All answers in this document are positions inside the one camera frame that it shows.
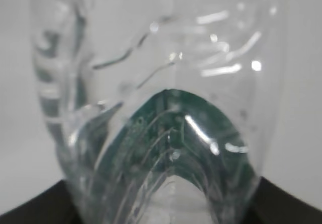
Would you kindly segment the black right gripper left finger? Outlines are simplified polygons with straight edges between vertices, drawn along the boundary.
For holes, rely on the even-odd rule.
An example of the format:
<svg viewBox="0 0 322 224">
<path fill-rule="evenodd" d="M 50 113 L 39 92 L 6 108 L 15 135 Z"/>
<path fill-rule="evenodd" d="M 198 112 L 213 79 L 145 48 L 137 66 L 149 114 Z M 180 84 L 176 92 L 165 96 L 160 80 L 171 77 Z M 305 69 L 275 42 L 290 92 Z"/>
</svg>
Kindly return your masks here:
<svg viewBox="0 0 322 224">
<path fill-rule="evenodd" d="M 9 224 L 82 222 L 63 180 L 26 203 L 1 214 L 1 223 Z"/>
</svg>

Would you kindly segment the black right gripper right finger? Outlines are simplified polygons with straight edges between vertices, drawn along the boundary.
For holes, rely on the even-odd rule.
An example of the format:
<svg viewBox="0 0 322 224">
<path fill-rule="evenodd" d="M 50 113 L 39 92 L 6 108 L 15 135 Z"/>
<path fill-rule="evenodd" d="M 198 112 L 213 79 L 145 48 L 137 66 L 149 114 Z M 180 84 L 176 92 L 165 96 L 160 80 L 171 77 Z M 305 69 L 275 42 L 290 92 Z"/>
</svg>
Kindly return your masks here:
<svg viewBox="0 0 322 224">
<path fill-rule="evenodd" d="M 321 211 L 262 178 L 249 208 L 249 223 L 321 223 Z"/>
</svg>

